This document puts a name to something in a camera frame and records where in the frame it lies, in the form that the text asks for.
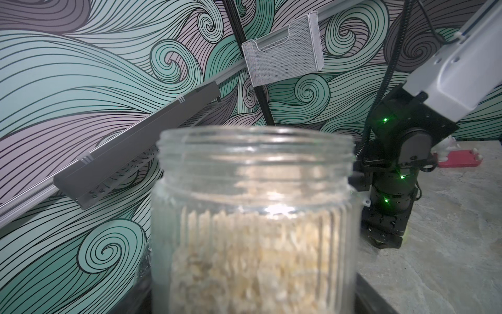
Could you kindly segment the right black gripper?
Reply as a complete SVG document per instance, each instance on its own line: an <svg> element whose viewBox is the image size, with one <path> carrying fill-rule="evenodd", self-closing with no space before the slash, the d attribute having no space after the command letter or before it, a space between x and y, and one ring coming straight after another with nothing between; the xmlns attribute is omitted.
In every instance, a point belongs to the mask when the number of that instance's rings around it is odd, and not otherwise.
<svg viewBox="0 0 502 314"><path fill-rule="evenodd" d="M399 249L407 235L407 225L418 199L418 187L408 195L392 196L373 188L371 205L362 212L361 235L378 249Z"/></svg>

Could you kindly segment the clear oatmeal jar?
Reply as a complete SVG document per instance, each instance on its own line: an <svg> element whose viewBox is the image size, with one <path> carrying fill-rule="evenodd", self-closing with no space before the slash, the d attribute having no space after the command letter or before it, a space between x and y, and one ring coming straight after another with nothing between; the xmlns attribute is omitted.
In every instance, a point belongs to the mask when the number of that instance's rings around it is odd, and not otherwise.
<svg viewBox="0 0 502 314"><path fill-rule="evenodd" d="M166 130L152 190L154 313L353 313L362 203L351 136Z"/></svg>

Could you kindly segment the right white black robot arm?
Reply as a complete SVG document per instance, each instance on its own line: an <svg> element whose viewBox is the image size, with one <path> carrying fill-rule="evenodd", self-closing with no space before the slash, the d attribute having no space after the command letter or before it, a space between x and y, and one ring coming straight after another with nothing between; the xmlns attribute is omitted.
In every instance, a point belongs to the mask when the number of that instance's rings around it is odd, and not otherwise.
<svg viewBox="0 0 502 314"><path fill-rule="evenodd" d="M487 1L426 63L395 88L389 83L403 48L413 3L406 1L383 82L355 151L350 184L370 193L361 233L378 249L402 246L420 172L438 165L433 147L452 135L501 83L501 2Z"/></svg>

